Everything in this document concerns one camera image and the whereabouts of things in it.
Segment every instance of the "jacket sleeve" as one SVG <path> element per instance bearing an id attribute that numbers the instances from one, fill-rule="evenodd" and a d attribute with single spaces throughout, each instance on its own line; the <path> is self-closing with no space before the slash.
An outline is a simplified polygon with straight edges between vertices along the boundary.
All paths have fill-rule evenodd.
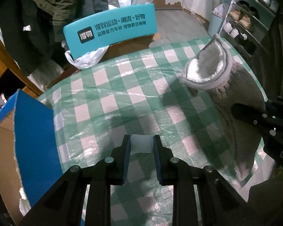
<path id="1" fill-rule="evenodd" d="M 56 9 L 52 18 L 55 41 L 61 42 L 65 39 L 63 27 L 71 23 L 79 10 L 81 10 L 81 0 L 56 0 Z"/>

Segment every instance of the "cardboard box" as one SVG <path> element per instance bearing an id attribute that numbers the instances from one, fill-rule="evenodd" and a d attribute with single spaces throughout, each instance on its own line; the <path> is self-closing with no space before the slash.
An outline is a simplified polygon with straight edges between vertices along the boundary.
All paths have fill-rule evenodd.
<path id="1" fill-rule="evenodd" d="M 124 40 L 157 32 L 154 4 L 120 7 L 79 19 L 64 27 L 74 59 Z"/>
<path id="2" fill-rule="evenodd" d="M 18 90 L 0 111 L 0 193 L 15 224 L 20 188 L 33 206 L 61 176 L 53 110 Z"/>

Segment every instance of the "trash can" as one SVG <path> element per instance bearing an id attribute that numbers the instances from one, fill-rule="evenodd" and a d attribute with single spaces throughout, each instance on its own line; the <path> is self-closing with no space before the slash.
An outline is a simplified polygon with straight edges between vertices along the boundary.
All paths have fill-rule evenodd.
<path id="1" fill-rule="evenodd" d="M 210 20 L 210 24 L 208 26 L 208 34 L 213 36 L 214 34 L 218 33 L 224 18 L 219 17 L 218 15 L 214 14 L 212 11 L 212 17 Z"/>

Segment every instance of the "floor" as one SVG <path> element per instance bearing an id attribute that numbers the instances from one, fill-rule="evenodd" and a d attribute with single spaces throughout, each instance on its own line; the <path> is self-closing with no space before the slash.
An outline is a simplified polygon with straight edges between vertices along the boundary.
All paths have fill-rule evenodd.
<path id="1" fill-rule="evenodd" d="M 209 37 L 204 24 L 183 10 L 158 10 L 155 14 L 161 37 L 150 47 Z"/>

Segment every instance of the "checkered tablecloth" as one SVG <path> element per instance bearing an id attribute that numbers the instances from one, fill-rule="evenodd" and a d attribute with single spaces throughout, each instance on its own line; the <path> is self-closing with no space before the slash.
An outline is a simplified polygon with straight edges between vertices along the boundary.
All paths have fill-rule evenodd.
<path id="1" fill-rule="evenodd" d="M 45 92 L 39 100 L 54 110 L 63 171 L 74 164 L 94 165 L 109 156 L 126 133 L 155 133 L 175 157 L 196 167 L 211 164 L 233 184 L 233 156 L 209 96 L 200 91 L 192 97 L 178 79 L 186 62 L 209 41 L 191 40 L 124 55 Z M 226 43 L 234 59 L 255 78 Z M 262 154 L 260 144 L 255 166 Z M 125 185 L 111 188 L 112 225 L 171 224 L 172 197 L 172 186 L 158 184 L 153 154 L 132 155 Z"/>

